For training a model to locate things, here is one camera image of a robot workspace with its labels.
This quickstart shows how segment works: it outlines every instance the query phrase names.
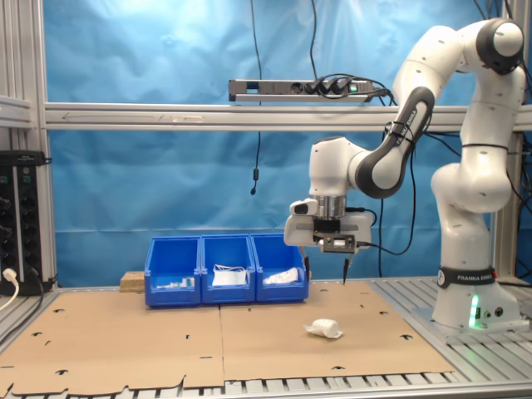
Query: blue storage bin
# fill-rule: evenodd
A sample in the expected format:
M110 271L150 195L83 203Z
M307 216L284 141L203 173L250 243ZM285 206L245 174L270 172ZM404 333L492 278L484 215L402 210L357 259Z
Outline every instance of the blue storage bin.
M251 244L257 268L258 302L301 302L308 298L307 273L297 247L287 246L282 234L251 234ZM298 281L263 283L265 278L291 268L298 270Z
M154 237L144 271L148 306L201 303L200 237ZM157 288L194 278L194 287Z
M241 266L248 272L245 285L214 286L215 264ZM201 237L201 302L246 303L255 300L255 264L248 235Z

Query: cardboard surface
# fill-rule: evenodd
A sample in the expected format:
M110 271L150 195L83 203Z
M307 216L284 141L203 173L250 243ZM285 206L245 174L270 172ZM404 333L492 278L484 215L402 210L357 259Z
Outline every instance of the cardboard surface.
M337 320L343 336L305 332L317 318ZM64 293L0 355L0 397L12 384L17 395L92 396L175 387L185 376L185 387L217 387L452 370L364 282L311 284L306 303L221 310L147 309L137 293Z
M184 376L224 385L219 309L147 309L137 293L64 293L0 355L0 396L12 383L14 394L85 396Z
M226 380L453 370L364 282L311 284L306 303L222 307L221 315ZM305 332L317 318L338 321L343 335Z

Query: wooden block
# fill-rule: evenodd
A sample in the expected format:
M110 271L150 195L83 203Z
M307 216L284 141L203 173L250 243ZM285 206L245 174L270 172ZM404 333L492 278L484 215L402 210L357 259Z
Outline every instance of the wooden block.
M144 272L127 272L120 280L121 293L143 293Z

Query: metal platform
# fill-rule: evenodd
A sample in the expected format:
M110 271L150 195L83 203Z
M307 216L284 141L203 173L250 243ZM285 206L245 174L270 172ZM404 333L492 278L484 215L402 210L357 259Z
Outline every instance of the metal platform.
M366 280L455 368L456 372L352 376L325 378L294 378L283 380L252 380L226 382L225 387L183 389L129 390L100 397L101 399L156 399L173 397L530 397L532 398L532 333L494 334L479 340L441 343L419 323L411 312L430 308L436 301L436 280L433 278L385 278ZM62 292L107 290L87 288L59 290L49 293L45 309ZM530 303L532 290L508 287L520 301ZM0 298L0 304L6 298ZM32 306L38 298L20 298L0 316L0 338ZM11 393L6 398L13 399ZM61 395L33 395L22 399L78 399Z

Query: green led light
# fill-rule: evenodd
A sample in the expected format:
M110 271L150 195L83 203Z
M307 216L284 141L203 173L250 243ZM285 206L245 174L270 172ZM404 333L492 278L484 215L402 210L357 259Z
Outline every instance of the green led light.
M476 308L479 304L479 296L474 295L473 299L471 299L471 311L470 311L470 317L469 317L469 327L474 328L475 327L475 320L476 320Z

